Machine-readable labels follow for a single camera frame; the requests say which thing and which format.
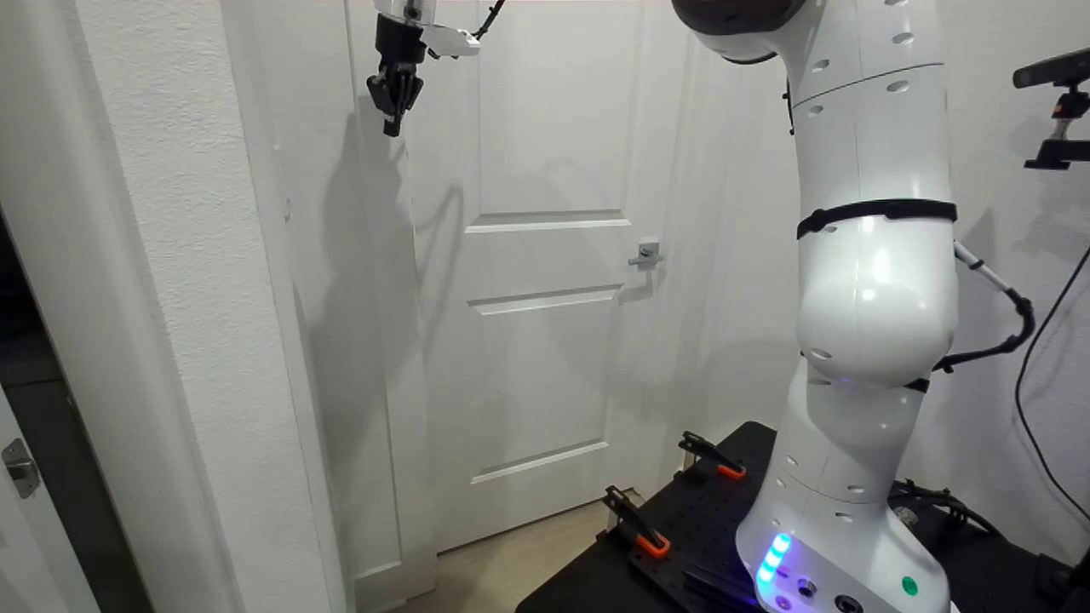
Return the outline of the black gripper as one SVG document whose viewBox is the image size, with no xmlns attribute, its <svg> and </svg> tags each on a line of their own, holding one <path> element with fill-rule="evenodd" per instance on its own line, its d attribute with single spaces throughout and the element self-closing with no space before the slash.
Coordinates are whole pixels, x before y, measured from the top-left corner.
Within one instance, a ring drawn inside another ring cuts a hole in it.
<svg viewBox="0 0 1090 613">
<path fill-rule="evenodd" d="M 415 69 L 425 57 L 424 32 L 393 16 L 375 20 L 379 69 L 370 76 L 371 101 L 384 112 L 383 134 L 398 137 L 404 115 L 415 104 L 424 78 Z"/>
</svg>

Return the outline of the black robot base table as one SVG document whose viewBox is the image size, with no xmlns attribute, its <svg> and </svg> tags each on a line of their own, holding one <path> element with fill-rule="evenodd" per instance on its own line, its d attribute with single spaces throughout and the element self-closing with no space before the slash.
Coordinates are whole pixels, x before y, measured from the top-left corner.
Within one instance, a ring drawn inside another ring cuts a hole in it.
<svg viewBox="0 0 1090 613">
<path fill-rule="evenodd" d="M 689 466 L 649 505 L 637 505 L 672 543 L 664 561 L 637 554 L 626 527 L 615 518 L 514 613 L 760 613 L 733 536 L 754 507 L 775 429 L 746 423 L 714 447 L 751 477 L 722 480 L 708 459 L 686 453 Z M 1090 613 L 1086 565 L 1028 554 L 951 490 L 900 480 L 893 512 L 949 568 L 961 613 Z"/>
</svg>

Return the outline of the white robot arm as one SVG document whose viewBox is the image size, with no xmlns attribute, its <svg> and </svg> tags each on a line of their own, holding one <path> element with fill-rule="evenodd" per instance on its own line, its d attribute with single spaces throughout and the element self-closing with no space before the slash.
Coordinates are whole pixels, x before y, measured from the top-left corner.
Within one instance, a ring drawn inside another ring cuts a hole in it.
<svg viewBox="0 0 1090 613">
<path fill-rule="evenodd" d="M 686 57 L 775 62 L 793 154 L 744 322 L 791 320 L 769 469 L 733 536 L 760 603 L 949 613 L 891 490 L 959 328 L 940 0 L 375 0 L 371 93 L 409 142 L 439 544 L 664 459 L 675 320 L 650 302 L 681 191 Z"/>
</svg>

